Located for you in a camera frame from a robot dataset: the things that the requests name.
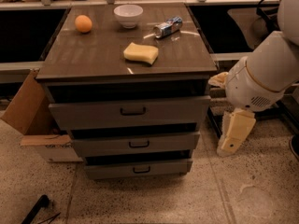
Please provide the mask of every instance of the brown countertop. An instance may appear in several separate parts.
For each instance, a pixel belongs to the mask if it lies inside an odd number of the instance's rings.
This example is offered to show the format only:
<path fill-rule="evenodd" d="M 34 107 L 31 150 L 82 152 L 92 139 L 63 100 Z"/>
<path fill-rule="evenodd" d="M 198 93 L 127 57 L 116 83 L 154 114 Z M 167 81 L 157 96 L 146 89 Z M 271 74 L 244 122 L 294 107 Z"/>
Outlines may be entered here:
<path fill-rule="evenodd" d="M 125 29 L 116 21 L 117 5 L 72 7 L 37 79 L 82 79 L 104 77 L 143 77 L 161 74 L 214 74 L 217 70 L 184 4 L 146 4 L 141 22 Z M 88 15 L 93 29 L 81 34 L 75 29 L 77 15 Z M 184 23 L 180 31 L 156 39 L 152 28 L 179 15 Z M 152 67 L 124 59 L 123 51 L 131 43 L 152 45 L 159 56 Z"/>

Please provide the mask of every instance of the yellow sponge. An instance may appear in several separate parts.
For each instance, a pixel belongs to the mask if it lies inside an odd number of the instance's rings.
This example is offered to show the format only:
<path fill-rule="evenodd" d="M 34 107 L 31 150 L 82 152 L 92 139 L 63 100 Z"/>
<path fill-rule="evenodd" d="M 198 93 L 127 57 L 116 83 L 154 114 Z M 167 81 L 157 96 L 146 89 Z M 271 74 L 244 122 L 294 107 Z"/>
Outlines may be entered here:
<path fill-rule="evenodd" d="M 123 51 L 125 59 L 153 64 L 158 57 L 159 50 L 153 46 L 137 45 L 134 42 Z"/>

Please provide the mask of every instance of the white bowl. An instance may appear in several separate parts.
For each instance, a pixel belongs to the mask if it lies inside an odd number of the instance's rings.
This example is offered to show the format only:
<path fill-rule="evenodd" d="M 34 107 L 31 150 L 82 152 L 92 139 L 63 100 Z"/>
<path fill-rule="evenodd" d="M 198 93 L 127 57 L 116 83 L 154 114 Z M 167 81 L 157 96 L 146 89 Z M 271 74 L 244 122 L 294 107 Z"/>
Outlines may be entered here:
<path fill-rule="evenodd" d="M 117 21 L 125 28 L 134 28 L 142 17 L 143 9 L 138 5 L 121 5 L 114 8 Z"/>

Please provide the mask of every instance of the gray drawer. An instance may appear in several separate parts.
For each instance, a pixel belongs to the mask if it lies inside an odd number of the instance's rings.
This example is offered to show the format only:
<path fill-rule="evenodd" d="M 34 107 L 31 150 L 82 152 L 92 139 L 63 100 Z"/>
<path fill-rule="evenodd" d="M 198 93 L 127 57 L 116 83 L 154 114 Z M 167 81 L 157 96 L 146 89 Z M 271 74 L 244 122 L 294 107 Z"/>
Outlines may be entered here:
<path fill-rule="evenodd" d="M 74 140 L 80 157 L 196 149 L 199 132 L 109 139 Z"/>
<path fill-rule="evenodd" d="M 201 123 L 210 96 L 51 104 L 50 112 L 62 130 L 134 127 L 172 123 Z"/>
<path fill-rule="evenodd" d="M 122 165 L 85 166 L 85 172 L 90 179 L 107 179 L 144 175 L 186 174 L 190 171 L 191 166 L 191 159 L 182 159 L 123 163 Z"/>

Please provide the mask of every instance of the silver can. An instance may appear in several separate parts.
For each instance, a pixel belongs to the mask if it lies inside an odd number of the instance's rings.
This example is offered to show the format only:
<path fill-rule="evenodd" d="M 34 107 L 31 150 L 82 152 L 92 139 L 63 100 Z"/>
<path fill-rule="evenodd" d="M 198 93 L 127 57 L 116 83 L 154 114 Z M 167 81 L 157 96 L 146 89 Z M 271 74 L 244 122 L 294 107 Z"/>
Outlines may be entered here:
<path fill-rule="evenodd" d="M 182 18 L 176 16 L 171 19 L 168 19 L 166 22 L 163 22 L 159 25 L 155 25 L 153 31 L 155 33 L 156 38 L 162 38 L 178 31 L 182 27 L 182 25 Z"/>

